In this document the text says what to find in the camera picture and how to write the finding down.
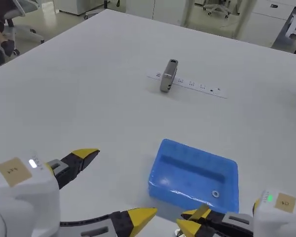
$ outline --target label sticker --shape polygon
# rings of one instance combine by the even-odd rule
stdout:
[[[296,197],[279,193],[275,203],[275,208],[292,213],[294,211],[295,203]]]
[[[32,177],[30,171],[18,157],[1,163],[0,173],[4,176],[10,187],[13,187]]]

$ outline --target white cabinet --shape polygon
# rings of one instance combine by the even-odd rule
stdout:
[[[103,4],[103,0],[54,0],[55,9],[81,15]]]
[[[272,47],[285,22],[282,19],[251,13],[239,40],[265,47]]]
[[[190,7],[194,0],[156,0],[154,5],[153,19],[183,26]]]
[[[238,39],[272,47],[294,9],[292,5],[277,1],[258,0]]]
[[[126,0],[126,13],[182,26],[193,5],[194,0]]]
[[[293,8],[293,6],[280,4],[274,1],[259,0],[252,12],[287,20]]]
[[[152,19],[155,0],[126,0],[126,13]]]

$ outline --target silver device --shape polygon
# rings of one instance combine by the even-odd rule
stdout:
[[[178,61],[175,59],[170,59],[166,70],[164,71],[161,79],[160,90],[163,92],[169,92],[171,89],[173,80],[176,76],[177,69],[178,69]]]

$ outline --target drawer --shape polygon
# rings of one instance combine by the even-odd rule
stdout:
[[[252,12],[287,20],[293,9],[294,7],[290,5],[268,0],[258,0]]]

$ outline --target chair wheel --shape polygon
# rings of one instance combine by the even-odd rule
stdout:
[[[19,56],[21,53],[20,53],[19,50],[15,49],[15,50],[13,50],[13,54],[14,54],[15,56]]]

